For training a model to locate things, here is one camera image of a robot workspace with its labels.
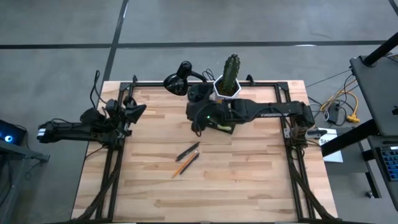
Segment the yellow pencil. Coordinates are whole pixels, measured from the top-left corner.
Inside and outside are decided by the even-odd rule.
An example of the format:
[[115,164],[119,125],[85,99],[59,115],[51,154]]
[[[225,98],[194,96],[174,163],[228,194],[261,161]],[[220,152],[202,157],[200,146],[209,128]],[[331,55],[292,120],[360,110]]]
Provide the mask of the yellow pencil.
[[196,150],[194,154],[192,154],[191,157],[189,157],[189,159],[187,161],[184,162],[184,164],[182,164],[182,166],[180,166],[180,168],[178,168],[177,171],[175,171],[174,175],[172,176],[172,179],[189,163],[189,161],[191,161],[195,155],[198,153],[198,151]]

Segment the white paper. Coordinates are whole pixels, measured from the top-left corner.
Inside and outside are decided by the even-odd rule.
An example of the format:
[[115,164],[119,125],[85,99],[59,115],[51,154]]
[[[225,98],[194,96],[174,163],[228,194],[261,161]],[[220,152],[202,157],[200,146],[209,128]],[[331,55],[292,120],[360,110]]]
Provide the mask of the white paper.
[[[328,129],[328,128],[319,128],[319,130],[326,130],[327,134],[324,134],[320,139],[319,139],[319,145],[323,145],[324,143],[334,139],[337,137],[337,132],[335,129]],[[329,156],[325,156],[323,158],[325,162],[343,162],[343,156],[341,155],[341,151],[337,151],[333,154],[330,154]]]

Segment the pen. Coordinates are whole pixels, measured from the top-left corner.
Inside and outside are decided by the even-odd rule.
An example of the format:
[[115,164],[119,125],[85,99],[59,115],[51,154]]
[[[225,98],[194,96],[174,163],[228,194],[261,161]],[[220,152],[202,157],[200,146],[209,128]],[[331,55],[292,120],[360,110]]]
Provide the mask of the pen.
[[199,146],[199,142],[196,142],[193,146],[189,147],[187,150],[185,150],[181,154],[179,154],[177,156],[177,158],[175,159],[175,161],[178,162],[178,161],[182,160],[182,158],[184,158],[184,156],[188,155],[190,152],[195,150],[198,146]]
[[189,161],[192,160],[193,157],[195,157],[195,155],[198,153],[198,151],[196,150],[194,154],[192,154],[192,156],[184,162],[184,164],[182,164],[182,166],[180,166],[180,168],[178,168],[177,171],[175,171],[174,175],[172,176],[172,179],[185,167],[185,165],[187,165],[189,163]]
[[195,159],[198,159],[199,154],[200,154],[200,153],[196,154],[195,157],[194,157],[191,161],[189,161],[189,163],[184,167],[184,169],[181,170],[180,175],[188,168],[189,165],[191,165],[191,163],[192,163],[193,161],[195,161]]

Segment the desk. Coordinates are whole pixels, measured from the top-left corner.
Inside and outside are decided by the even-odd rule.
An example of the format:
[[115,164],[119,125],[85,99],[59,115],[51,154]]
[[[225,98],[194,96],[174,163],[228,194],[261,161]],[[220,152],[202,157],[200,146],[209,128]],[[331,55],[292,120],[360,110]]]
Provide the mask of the desk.
[[[308,103],[304,82],[288,83],[291,99]],[[101,97],[116,99],[119,85],[105,82]],[[135,87],[133,97],[147,109],[126,139],[114,222],[297,220],[279,118],[237,125],[233,135],[206,129],[199,138],[185,115],[186,96],[163,87]],[[243,87],[239,97],[276,101],[275,90],[268,87]],[[176,156],[197,141],[200,157],[183,175],[171,179],[180,166],[174,162]],[[87,153],[99,147],[90,143]],[[85,161],[72,218],[81,215],[98,193],[105,157],[103,149]],[[305,150],[305,165],[315,196],[337,216],[319,147]],[[300,196],[305,209],[302,192]]]

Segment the cactus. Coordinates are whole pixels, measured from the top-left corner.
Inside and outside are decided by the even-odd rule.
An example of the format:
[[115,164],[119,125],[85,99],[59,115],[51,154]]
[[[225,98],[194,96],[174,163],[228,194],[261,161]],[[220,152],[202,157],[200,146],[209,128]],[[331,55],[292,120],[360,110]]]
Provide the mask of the cactus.
[[240,65],[241,61],[237,54],[232,54],[230,57],[228,57],[227,61],[225,61],[223,79],[218,85],[218,90],[221,95],[233,96],[235,94],[235,80],[238,76]]

